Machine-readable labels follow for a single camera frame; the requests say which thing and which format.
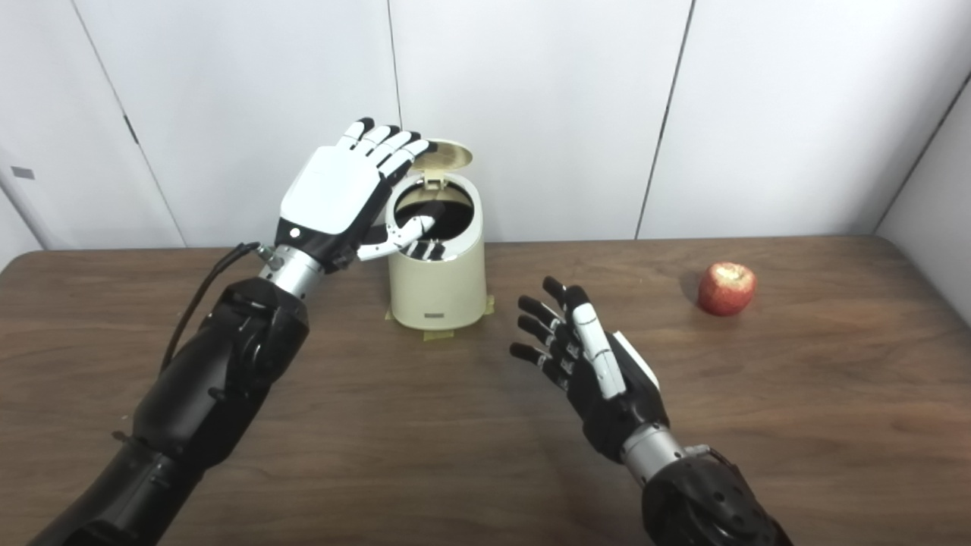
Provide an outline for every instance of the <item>white robotic hand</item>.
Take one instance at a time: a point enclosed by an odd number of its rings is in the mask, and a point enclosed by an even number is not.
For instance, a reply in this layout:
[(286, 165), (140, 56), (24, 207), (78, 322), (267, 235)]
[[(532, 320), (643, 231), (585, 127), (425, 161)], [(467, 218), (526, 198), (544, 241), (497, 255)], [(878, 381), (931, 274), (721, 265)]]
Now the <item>white robotic hand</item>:
[[(386, 256), (419, 239), (441, 216), (430, 202), (400, 228), (371, 229), (394, 185), (415, 159), (435, 145), (393, 125), (356, 121), (336, 146), (318, 148), (286, 192), (276, 244), (308, 256), (326, 273), (347, 267), (355, 257)], [(361, 251), (364, 239), (369, 242)]]

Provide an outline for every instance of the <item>red apple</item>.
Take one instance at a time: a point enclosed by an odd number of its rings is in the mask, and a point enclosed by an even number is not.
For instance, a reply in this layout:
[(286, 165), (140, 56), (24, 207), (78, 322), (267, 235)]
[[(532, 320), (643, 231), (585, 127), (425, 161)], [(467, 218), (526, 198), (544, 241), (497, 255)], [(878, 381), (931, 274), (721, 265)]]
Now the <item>red apple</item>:
[(755, 274), (748, 267), (719, 261), (711, 264), (698, 286), (698, 305), (712, 315), (741, 313), (755, 294)]

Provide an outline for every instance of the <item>robotic finger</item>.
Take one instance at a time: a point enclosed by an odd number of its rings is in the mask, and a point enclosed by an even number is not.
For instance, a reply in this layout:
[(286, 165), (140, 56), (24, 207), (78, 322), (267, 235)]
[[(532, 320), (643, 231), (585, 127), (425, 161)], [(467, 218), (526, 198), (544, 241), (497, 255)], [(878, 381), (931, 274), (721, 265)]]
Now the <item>robotic finger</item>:
[(566, 287), (562, 283), (548, 276), (543, 279), (543, 290), (556, 300), (556, 304), (559, 305), (560, 309), (566, 312)]
[(417, 214), (408, 219), (401, 227), (394, 224), (376, 226), (378, 231), (384, 232), (384, 241), (375, 243), (365, 241), (365, 244), (357, 249), (357, 258), (361, 261), (367, 261), (408, 248), (423, 237), (435, 225), (435, 222), (442, 218), (443, 214), (445, 214), (445, 205), (440, 201), (428, 201), (418, 210)]
[(519, 308), (536, 317), (550, 332), (556, 331), (556, 327), (563, 324), (563, 318), (557, 315), (553, 309), (550, 309), (547, 304), (528, 295), (519, 297)]
[(401, 129), (398, 128), (397, 125), (382, 125), (380, 127), (375, 127), (361, 137), (357, 145), (354, 146), (353, 151), (358, 155), (368, 155), (381, 142), (384, 142), (385, 139), (399, 132), (401, 132)]
[(416, 141), (421, 138), (417, 133), (411, 131), (401, 131), (381, 142), (377, 148), (368, 154), (372, 160), (374, 160), (375, 165), (380, 165), (385, 159), (388, 159), (391, 154), (398, 151), (399, 148)]
[(426, 140), (416, 140), (415, 142), (401, 147), (397, 152), (392, 154), (391, 157), (382, 162), (381, 165), (378, 166), (378, 171), (380, 171), (381, 174), (386, 178), (391, 177), (395, 173), (407, 171), (419, 155), (424, 154), (425, 152), (434, 151), (434, 143)]
[[(580, 344), (580, 340), (577, 339), (577, 336), (573, 333), (570, 326), (563, 320), (563, 318), (557, 315), (553, 309), (548, 307), (543, 302), (529, 297), (528, 295), (524, 295), (519, 298), (519, 308), (535, 317), (543, 328), (548, 330), (556, 338), (560, 345), (562, 345), (563, 349), (569, 353), (571, 357), (580, 357), (580, 355), (583, 353), (583, 347)], [(524, 327), (523, 324), (520, 324), (519, 327), (526, 330), (528, 333), (539, 336), (538, 331), (529, 330)], [(545, 337), (539, 339), (541, 342), (545, 341)]]
[(374, 128), (374, 120), (370, 118), (361, 118), (348, 127), (348, 130), (344, 131), (344, 136), (337, 141), (335, 148), (340, 148), (342, 150), (350, 150), (361, 139), (361, 135), (370, 131)]
[(570, 390), (570, 374), (564, 369), (562, 361), (550, 353), (522, 343), (510, 345), (509, 353), (516, 358), (535, 364), (543, 372), (543, 375), (547, 376), (562, 391), (568, 392)]
[(583, 343), (586, 359), (593, 364), (604, 399), (609, 400), (623, 394), (626, 386), (623, 376), (620, 375), (617, 358), (586, 292), (580, 287), (570, 287), (566, 289), (564, 299), (567, 321), (573, 325), (577, 337)]

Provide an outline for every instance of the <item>robotic hand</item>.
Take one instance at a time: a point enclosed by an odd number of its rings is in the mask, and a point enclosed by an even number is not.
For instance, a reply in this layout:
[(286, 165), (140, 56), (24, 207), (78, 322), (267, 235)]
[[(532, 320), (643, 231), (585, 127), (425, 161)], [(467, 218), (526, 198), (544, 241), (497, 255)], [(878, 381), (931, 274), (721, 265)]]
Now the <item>robotic hand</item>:
[[(417, 133), (375, 128), (370, 119), (351, 125), (337, 146), (317, 149), (286, 193), (277, 248), (240, 245), (216, 264), (176, 326), (131, 435), (116, 433), (115, 458), (30, 544), (157, 543), (205, 471), (232, 453), (300, 350), (309, 332), (303, 299), (321, 276), (356, 256), (407, 247), (442, 214), (440, 203), (429, 203), (400, 228), (371, 227), (416, 157), (433, 149)], [(374, 242), (361, 249), (366, 238)], [(206, 288), (250, 251), (266, 261), (262, 272), (227, 287), (175, 353)]]
[(791, 546), (755, 500), (738, 467), (706, 445), (682, 447), (670, 431), (657, 378), (620, 332), (607, 333), (580, 287), (547, 277), (565, 319), (529, 296), (519, 327), (543, 349), (514, 343), (566, 391), (590, 445), (627, 466), (643, 488), (644, 527), (658, 546)]

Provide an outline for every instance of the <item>white wall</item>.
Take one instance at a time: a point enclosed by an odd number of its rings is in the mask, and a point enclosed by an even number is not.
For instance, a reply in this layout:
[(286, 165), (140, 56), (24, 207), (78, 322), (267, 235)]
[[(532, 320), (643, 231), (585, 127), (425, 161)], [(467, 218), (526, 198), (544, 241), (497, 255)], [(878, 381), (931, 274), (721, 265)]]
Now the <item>white wall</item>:
[(642, 238), (870, 233), (971, 69), (971, 2), (698, 2)]
[(877, 233), (971, 324), (971, 90), (966, 88)]
[(490, 241), (631, 239), (689, 0), (392, 0), (401, 111), (457, 140)]
[(70, 2), (0, 2), (0, 74), (0, 176), (48, 248), (183, 244)]
[(20, 218), (6, 193), (0, 191), (0, 271), (15, 257), (40, 249), (41, 245)]
[(78, 7), (189, 246), (272, 240), (316, 147), (399, 122), (384, 1)]
[(267, 240), (399, 106), (473, 150), (489, 240), (865, 233), (971, 69), (963, 0), (696, 2), (642, 216), (690, 0), (77, 6), (0, 2), (0, 172), (51, 248)]

